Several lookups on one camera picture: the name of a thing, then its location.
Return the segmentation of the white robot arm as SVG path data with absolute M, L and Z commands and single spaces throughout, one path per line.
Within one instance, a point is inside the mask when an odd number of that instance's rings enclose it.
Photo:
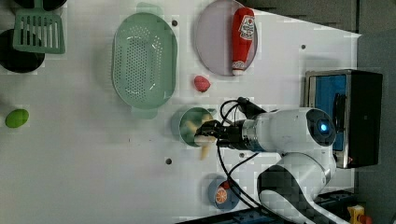
M 261 205 L 296 224 L 348 224 L 315 203 L 336 172 L 336 131 L 330 116 L 309 107 L 246 109 L 244 115 L 228 126 L 205 122 L 195 140 L 203 143 L 214 137 L 219 147 L 279 154 L 281 159 L 258 175 Z

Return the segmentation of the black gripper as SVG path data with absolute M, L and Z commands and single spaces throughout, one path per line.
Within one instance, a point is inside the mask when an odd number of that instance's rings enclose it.
M 195 140 L 216 140 L 218 147 L 244 150 L 242 136 L 243 123 L 236 122 L 230 126 L 222 125 L 218 120 L 205 121 L 194 136 Z

